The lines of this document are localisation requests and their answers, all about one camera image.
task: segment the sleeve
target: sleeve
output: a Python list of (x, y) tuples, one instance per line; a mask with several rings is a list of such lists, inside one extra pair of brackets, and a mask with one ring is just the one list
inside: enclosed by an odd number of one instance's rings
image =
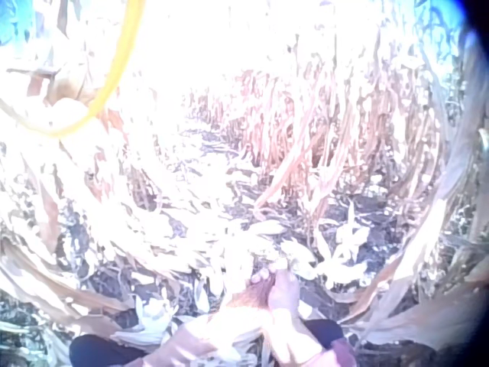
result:
[(353, 348), (346, 339), (332, 342), (332, 348), (308, 361), (305, 367), (356, 367)]

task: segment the dark pants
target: dark pants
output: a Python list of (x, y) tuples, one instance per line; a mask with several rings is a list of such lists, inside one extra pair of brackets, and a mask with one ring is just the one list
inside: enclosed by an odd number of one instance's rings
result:
[[(307, 320), (304, 324), (326, 349), (331, 348), (333, 340), (343, 337), (342, 328), (332, 320)], [(145, 355), (142, 350), (120, 346), (95, 335), (79, 336), (70, 346), (70, 360), (73, 367), (124, 365)]]

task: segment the person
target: person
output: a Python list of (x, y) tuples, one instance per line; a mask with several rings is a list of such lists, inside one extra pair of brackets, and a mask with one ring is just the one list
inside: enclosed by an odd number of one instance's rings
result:
[[(276, 364), (355, 367), (353, 349), (337, 323), (300, 319), (299, 282), (292, 272), (274, 267), (262, 269), (251, 278), (251, 283), (269, 279), (271, 272), (275, 274), (275, 280), (268, 295), (267, 317), (262, 323), (262, 331)], [(79, 336), (70, 346), (70, 360), (73, 367), (189, 365), (194, 359), (218, 350), (226, 341), (229, 343), (239, 335), (239, 326), (228, 324), (228, 319), (210, 320), (207, 315), (197, 317), (180, 326), (151, 354), (97, 336)]]

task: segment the knee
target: knee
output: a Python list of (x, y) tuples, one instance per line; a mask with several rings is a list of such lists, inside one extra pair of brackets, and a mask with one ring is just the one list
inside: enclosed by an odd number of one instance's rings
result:
[(87, 356), (92, 356), (97, 350), (99, 339), (95, 335), (81, 335), (70, 344), (70, 361), (73, 367), (84, 365)]

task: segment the yellow cable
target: yellow cable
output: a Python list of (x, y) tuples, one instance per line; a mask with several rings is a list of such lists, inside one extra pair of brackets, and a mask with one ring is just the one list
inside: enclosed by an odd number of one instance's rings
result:
[(22, 119), (18, 122), (29, 130), (40, 132), (41, 134), (48, 135), (52, 138), (63, 138), (77, 132), (89, 122), (90, 119), (96, 117), (121, 81), (121, 76), (128, 65), (129, 57), (134, 48), (139, 25), (141, 23), (141, 17), (144, 12), (145, 2), (146, 0), (128, 0), (121, 36), (119, 37), (117, 50), (115, 51), (115, 56), (112, 60), (107, 80), (105, 81), (104, 87), (97, 94), (97, 97), (90, 103), (89, 110), (83, 119), (62, 128), (42, 128), (28, 122), (26, 119)]

